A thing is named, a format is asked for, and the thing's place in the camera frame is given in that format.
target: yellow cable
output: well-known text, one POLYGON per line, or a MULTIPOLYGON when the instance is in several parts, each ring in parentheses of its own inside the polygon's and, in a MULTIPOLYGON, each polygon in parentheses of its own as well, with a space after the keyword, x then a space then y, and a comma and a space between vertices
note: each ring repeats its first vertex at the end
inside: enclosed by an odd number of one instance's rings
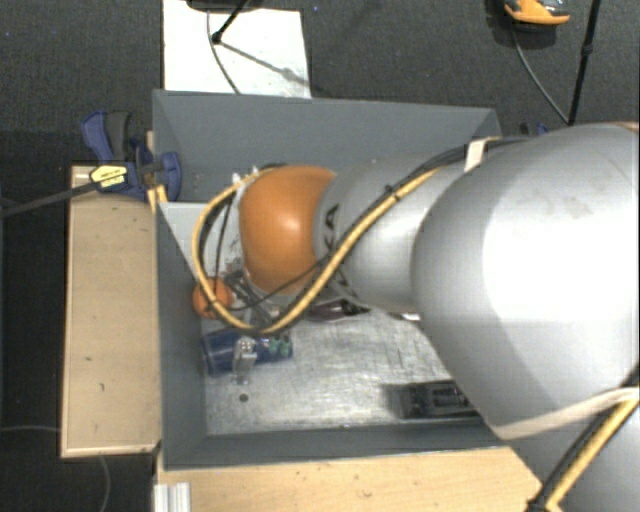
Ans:
POLYGON ((556 484, 553 491, 549 495, 545 503, 545 508, 549 512, 556 512, 560 510, 559 504, 562 499, 569 492, 571 487, 576 483, 580 475, 587 469, 591 461, 600 453, 600 450, 605 444, 613 437, 613 435, 620 429, 620 427, 627 421, 629 416, 638 407, 639 400, 627 400, 626 402, 618 405, 600 426, 600 428, 593 434, 591 439, 587 442, 580 453, 573 461, 573 463, 567 468, 567 471, 562 475, 560 481, 556 484))
MULTIPOLYGON (((333 276, 338 266, 342 263, 344 258, 347 256, 351 248, 356 244, 356 242, 360 239, 360 237, 369 229, 382 215, 384 215, 392 206, 394 206, 400 199, 405 197, 406 195, 413 192, 416 188, 422 185, 429 178, 434 176, 441 167, 432 169, 420 176, 414 178, 409 181, 402 187, 400 187, 395 194, 389 195, 382 203, 380 203, 376 208, 374 208, 371 212, 369 212, 364 219, 362 219, 356 227, 353 229, 351 234, 346 238, 346 240, 342 243, 342 245, 338 248, 336 253, 331 257, 329 262, 327 263, 324 270, 320 273, 320 276, 314 284, 306 291, 304 296, 299 300, 299 302, 295 305, 295 307, 289 311, 283 318, 281 318, 278 322, 269 327, 263 328, 259 330, 260 334, 272 334, 274 332, 279 331, 280 329, 286 327, 291 322, 293 322, 298 316, 300 316, 304 310, 309 306, 309 304, 317 297, 317 295, 322 291, 324 286, 327 284, 329 279, 333 276)), ((194 266, 196 268, 196 274, 198 276, 198 281, 204 290, 205 295, 211 302, 211 305, 215 309, 216 313, 222 317, 223 320, 230 323, 231 325, 238 327, 240 329, 247 330, 255 330, 256 326, 247 324, 242 320, 239 320, 235 316, 233 316, 229 310, 217 300, 215 294, 209 282, 207 281, 207 276, 202 268, 202 263, 199 258, 198 244, 200 240, 200 234, 202 232, 202 227, 206 221, 207 216, 211 211, 219 205, 222 201, 224 201, 227 197, 229 197, 233 192, 235 192, 238 188, 240 188, 245 183, 249 183, 254 179, 261 176, 264 172, 257 174, 252 174, 244 178, 241 182, 236 183, 235 185, 224 190, 220 195, 213 198, 211 202, 205 207, 204 211, 200 214, 198 222, 196 223, 196 227, 193 231, 193 237, 191 240, 191 252, 193 255, 194 266)))

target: orange object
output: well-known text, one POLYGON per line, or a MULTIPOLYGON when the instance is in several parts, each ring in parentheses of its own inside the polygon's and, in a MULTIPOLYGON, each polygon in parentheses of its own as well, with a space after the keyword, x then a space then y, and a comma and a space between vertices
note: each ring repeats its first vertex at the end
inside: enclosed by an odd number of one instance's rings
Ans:
MULTIPOLYGON (((275 291, 315 263, 313 220, 334 176, 324 167, 286 165, 258 178, 245 191, 239 207, 245 273, 262 291, 275 291)), ((310 277, 280 293, 297 293, 310 277)))
MULTIPOLYGON (((235 300, 231 288, 224 284, 222 279, 219 277, 216 279, 214 279, 213 277, 209 277, 207 281, 209 282, 209 285, 213 289, 216 297, 222 303, 222 305, 225 307, 229 307, 235 300)), ((198 313, 201 317, 217 318, 215 311, 209 305, 207 296, 205 295, 202 287, 199 284, 196 284, 195 288, 193 289, 191 298, 193 302, 193 309, 195 309, 196 313, 198 313)))
POLYGON ((504 9, 513 19, 536 25, 561 25, 569 21, 570 17, 566 11, 557 12, 553 7, 546 7, 539 0, 506 1, 504 9))

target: wooden board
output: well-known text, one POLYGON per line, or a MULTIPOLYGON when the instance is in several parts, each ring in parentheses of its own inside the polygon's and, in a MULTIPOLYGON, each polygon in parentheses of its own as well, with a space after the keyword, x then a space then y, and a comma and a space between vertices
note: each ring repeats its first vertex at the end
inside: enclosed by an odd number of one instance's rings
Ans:
POLYGON ((326 463, 164 472, 192 512, 521 512, 539 482, 508 448, 326 463))
MULTIPOLYGON (((72 170, 73 186, 89 168, 72 170)), ((97 192, 69 215, 61 455, 151 451, 160 439, 153 217, 97 192)))

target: blue clamp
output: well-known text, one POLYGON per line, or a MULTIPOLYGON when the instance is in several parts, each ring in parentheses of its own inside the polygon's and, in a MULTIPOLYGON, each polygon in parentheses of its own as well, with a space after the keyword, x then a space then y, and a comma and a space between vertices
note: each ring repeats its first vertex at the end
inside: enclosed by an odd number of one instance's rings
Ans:
POLYGON ((160 162, 154 164, 153 154, 144 141, 127 136, 130 115, 126 112, 107 114, 97 110, 88 115, 80 124, 85 145, 93 151, 101 165, 117 163, 117 179, 96 182, 100 192, 114 192, 139 201, 147 200, 144 175, 156 174, 155 183, 162 183, 167 189, 170 201, 178 199, 182 184, 182 168, 178 154, 163 153, 160 162))

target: cable tie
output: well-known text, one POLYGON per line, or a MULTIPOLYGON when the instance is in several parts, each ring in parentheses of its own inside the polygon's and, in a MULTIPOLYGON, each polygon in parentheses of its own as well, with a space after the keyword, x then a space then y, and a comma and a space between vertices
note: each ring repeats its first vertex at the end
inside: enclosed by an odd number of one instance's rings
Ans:
POLYGON ((622 402, 638 400, 639 396, 638 386, 618 388, 534 418, 502 426, 489 425, 489 427, 503 441, 522 439, 589 418, 622 402))

